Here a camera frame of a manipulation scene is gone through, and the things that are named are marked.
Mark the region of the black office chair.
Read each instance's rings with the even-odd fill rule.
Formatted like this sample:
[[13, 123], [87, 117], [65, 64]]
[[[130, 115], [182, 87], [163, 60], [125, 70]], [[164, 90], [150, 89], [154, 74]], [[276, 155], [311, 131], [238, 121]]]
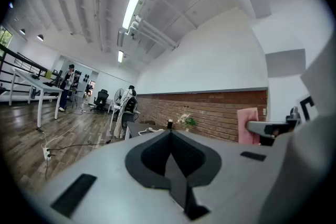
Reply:
[[106, 105], [106, 101], [108, 98], [109, 94], [108, 91], [105, 89], [102, 89], [98, 92], [97, 97], [94, 99], [94, 103], [93, 103], [93, 107], [90, 109], [90, 111], [92, 110], [99, 110], [99, 111], [103, 111], [104, 107]]

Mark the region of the black metal railing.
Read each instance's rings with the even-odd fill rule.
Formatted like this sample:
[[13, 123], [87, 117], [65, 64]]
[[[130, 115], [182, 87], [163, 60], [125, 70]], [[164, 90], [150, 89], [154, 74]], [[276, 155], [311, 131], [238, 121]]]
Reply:
[[3, 99], [9, 98], [10, 89], [13, 89], [14, 97], [25, 97], [29, 93], [32, 96], [40, 95], [40, 90], [36, 86], [32, 86], [19, 75], [16, 76], [15, 82], [12, 82], [15, 69], [50, 87], [59, 87], [61, 84], [61, 73], [51, 72], [22, 54], [13, 52], [0, 44], [0, 97]]

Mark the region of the pale flower bouquet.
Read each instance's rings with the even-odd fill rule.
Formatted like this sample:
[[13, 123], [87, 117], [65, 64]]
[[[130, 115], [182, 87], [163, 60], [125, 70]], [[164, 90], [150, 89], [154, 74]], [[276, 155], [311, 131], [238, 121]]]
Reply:
[[182, 125], [185, 129], [189, 129], [196, 126], [196, 121], [191, 117], [190, 114], [182, 114], [178, 119], [177, 123]]

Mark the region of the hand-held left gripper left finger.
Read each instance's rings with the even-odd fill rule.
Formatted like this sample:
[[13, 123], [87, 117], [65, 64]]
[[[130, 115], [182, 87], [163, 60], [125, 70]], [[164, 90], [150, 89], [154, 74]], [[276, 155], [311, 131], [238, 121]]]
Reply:
[[54, 223], [187, 224], [165, 177], [169, 146], [159, 133], [102, 146], [75, 162], [39, 193]]

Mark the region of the pink cloth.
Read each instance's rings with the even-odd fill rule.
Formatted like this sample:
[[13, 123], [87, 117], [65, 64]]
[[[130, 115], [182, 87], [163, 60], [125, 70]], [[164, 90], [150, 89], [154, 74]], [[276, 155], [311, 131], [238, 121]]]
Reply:
[[238, 110], [237, 119], [238, 142], [240, 144], [259, 145], [259, 135], [247, 130], [247, 123], [249, 121], [258, 121], [257, 108], [246, 108]]

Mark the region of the small white table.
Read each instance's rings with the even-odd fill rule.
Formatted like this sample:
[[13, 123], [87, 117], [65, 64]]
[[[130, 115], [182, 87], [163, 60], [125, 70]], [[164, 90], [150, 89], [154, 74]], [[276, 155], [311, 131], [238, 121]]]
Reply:
[[[110, 110], [112, 111], [112, 116], [111, 116], [111, 119], [110, 119], [109, 132], [114, 133], [116, 127], [119, 124], [119, 122], [121, 122], [122, 113], [124, 112], [124, 106], [117, 105], [112, 101], [112, 103], [109, 106], [108, 112]], [[117, 114], [117, 112], [118, 112], [118, 115], [116, 117], [116, 121], [114, 122], [113, 119], [114, 119], [114, 116]]]

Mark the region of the person's beige shirt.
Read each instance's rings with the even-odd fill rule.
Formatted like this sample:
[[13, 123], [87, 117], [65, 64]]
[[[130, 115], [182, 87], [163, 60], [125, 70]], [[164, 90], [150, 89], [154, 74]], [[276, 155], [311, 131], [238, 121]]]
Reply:
[[336, 31], [301, 79], [318, 115], [291, 135], [258, 224], [330, 220], [327, 201], [336, 194]]

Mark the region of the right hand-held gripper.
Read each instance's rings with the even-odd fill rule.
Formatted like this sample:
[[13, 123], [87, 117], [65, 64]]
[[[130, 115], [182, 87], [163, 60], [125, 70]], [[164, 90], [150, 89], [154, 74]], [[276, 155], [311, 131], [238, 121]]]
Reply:
[[287, 123], [248, 121], [246, 129], [260, 136], [278, 136], [281, 133], [288, 132], [289, 125], [297, 129], [309, 121], [314, 120], [317, 116], [317, 108], [312, 97], [310, 95], [304, 95], [298, 99], [295, 106], [291, 108], [287, 116]]

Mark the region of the white telephone handset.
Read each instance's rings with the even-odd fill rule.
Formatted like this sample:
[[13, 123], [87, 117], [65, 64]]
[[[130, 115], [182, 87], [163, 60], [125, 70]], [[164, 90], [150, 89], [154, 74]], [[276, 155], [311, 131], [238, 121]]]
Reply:
[[164, 130], [163, 129], [156, 130], [156, 129], [153, 129], [152, 127], [148, 127], [144, 131], [139, 131], [138, 135], [142, 136], [143, 134], [146, 134], [146, 133], [155, 133], [155, 132], [162, 132], [162, 131]]

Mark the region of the white ceiling pipe bundle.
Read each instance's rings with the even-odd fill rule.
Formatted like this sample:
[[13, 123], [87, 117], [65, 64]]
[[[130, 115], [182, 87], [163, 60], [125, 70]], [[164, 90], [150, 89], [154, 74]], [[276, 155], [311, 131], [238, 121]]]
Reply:
[[139, 15], [136, 15], [135, 20], [131, 23], [126, 34], [133, 39], [135, 39], [138, 35], [142, 35], [165, 49], [174, 50], [178, 47], [177, 42], [168, 37], [164, 32], [148, 23]]

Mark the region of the window with green view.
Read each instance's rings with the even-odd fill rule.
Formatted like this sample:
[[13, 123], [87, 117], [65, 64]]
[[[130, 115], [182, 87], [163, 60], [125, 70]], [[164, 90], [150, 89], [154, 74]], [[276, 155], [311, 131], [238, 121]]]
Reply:
[[12, 39], [12, 34], [3, 25], [0, 25], [0, 45], [8, 48], [9, 43]]

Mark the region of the standing fan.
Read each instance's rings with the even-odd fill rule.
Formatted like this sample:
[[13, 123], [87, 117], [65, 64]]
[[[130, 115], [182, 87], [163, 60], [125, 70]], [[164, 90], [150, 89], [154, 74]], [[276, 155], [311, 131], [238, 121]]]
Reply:
[[119, 88], [114, 95], [113, 103], [114, 105], [120, 106], [123, 99], [124, 89]]

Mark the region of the large white table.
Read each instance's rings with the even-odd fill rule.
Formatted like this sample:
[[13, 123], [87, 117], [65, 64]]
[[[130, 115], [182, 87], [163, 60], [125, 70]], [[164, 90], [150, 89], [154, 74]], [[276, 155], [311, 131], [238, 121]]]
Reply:
[[14, 84], [15, 84], [15, 80], [16, 77], [19, 76], [20, 78], [22, 78], [23, 80], [25, 80], [26, 82], [28, 82], [28, 84], [30, 85], [30, 90], [28, 92], [28, 97], [27, 97], [27, 102], [28, 104], [30, 104], [31, 99], [31, 93], [33, 90], [33, 87], [35, 87], [37, 90], [40, 91], [40, 96], [39, 96], [39, 102], [38, 102], [38, 110], [37, 110], [37, 128], [41, 128], [41, 111], [42, 111], [42, 104], [43, 104], [43, 100], [44, 100], [44, 94], [45, 93], [57, 93], [57, 102], [56, 102], [56, 108], [55, 108], [55, 114], [54, 114], [54, 119], [58, 119], [58, 111], [59, 111], [59, 103], [60, 103], [60, 99], [61, 99], [61, 95], [63, 90], [58, 88], [58, 87], [50, 87], [48, 85], [43, 84], [42, 82], [40, 82], [38, 79], [34, 79], [32, 78], [31, 75], [29, 75], [27, 72], [25, 71], [20, 71], [18, 68], [12, 68], [13, 71], [13, 78], [12, 78], [12, 82], [11, 82], [11, 87], [10, 87], [10, 91], [9, 91], [9, 99], [8, 99], [8, 105], [11, 106], [12, 105], [12, 100], [13, 100], [13, 92], [14, 92]]

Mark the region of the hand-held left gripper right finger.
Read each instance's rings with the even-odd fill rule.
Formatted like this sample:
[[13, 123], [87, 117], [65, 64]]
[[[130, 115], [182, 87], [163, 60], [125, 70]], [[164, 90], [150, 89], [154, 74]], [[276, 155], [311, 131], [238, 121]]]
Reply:
[[170, 154], [184, 175], [184, 209], [170, 224], [277, 224], [281, 198], [272, 192], [285, 138], [272, 147], [234, 144], [177, 133]]

